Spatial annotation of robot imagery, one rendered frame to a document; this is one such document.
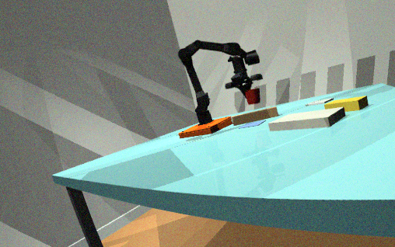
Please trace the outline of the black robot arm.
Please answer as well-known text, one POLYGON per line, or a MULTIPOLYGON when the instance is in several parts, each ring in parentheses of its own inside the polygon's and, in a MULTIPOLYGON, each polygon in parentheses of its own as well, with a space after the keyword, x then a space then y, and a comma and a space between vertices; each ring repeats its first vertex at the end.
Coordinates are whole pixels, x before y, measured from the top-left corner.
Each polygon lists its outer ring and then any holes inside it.
MULTIPOLYGON (((240 67, 245 66, 244 61, 248 65, 254 65, 260 63, 260 58, 257 53, 257 50, 252 50, 250 52, 244 51, 240 45, 236 42, 233 43, 212 43, 206 41, 195 40, 193 43, 187 45, 185 48, 181 49, 178 53, 180 61, 184 64, 187 69, 187 73, 194 87, 194 91, 196 93, 197 99, 197 108, 195 110, 197 114, 197 118, 199 121, 199 125, 208 124, 213 121, 211 118, 211 114, 209 113, 208 106, 210 103, 210 99, 208 97, 208 93, 204 93, 201 83, 198 80, 197 74, 194 70, 192 55, 196 53, 198 50, 213 50, 219 51, 231 56, 239 56, 239 57, 230 57, 228 62, 232 62, 234 70, 240 67), (243 61, 244 58, 244 61, 243 61)), ((235 85, 236 83, 241 83, 244 79, 246 79, 246 74, 243 70, 239 73, 235 73, 233 77, 231 77, 232 83, 235 85)))

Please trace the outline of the yellow flat block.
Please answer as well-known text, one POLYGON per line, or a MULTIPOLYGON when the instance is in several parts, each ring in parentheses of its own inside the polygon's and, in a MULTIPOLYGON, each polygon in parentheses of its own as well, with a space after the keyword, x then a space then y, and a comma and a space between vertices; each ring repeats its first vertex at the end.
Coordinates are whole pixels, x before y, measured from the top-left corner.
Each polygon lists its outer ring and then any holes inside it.
POLYGON ((344 106, 345 112, 362 110, 363 108, 368 106, 368 98, 367 96, 361 96, 358 98, 354 97, 350 99, 338 99, 332 101, 331 103, 324 104, 325 110, 342 106, 344 106))

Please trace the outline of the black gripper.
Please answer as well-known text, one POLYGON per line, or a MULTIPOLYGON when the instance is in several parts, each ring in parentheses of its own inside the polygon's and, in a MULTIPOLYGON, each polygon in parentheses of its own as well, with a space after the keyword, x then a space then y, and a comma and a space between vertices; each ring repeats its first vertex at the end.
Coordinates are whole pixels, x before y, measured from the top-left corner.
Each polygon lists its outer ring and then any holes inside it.
POLYGON ((246 74, 246 77, 247 77, 246 80, 244 79, 245 81, 243 80, 241 83, 236 83, 235 85, 232 82, 229 82, 229 83, 225 84, 225 88, 226 89, 236 88, 236 89, 240 90, 241 93, 243 94, 243 96, 246 98, 244 91, 251 90, 251 84, 253 84, 252 81, 254 81, 254 80, 259 81, 263 78, 262 78, 261 74, 252 75, 249 78, 247 76, 247 73, 246 73, 247 69, 245 68, 245 66, 235 69, 234 73, 239 73, 239 72, 241 72, 241 70, 243 70, 244 73, 246 74), (243 83, 246 83, 246 84, 243 85, 243 83))

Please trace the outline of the tan wooden bar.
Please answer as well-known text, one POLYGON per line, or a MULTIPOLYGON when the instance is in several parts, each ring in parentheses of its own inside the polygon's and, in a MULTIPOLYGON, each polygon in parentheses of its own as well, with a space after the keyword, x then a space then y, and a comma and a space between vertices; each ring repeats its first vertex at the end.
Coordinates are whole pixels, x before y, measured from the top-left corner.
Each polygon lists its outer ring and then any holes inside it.
POLYGON ((278 116, 278 108, 257 110, 232 117, 233 126, 278 116))

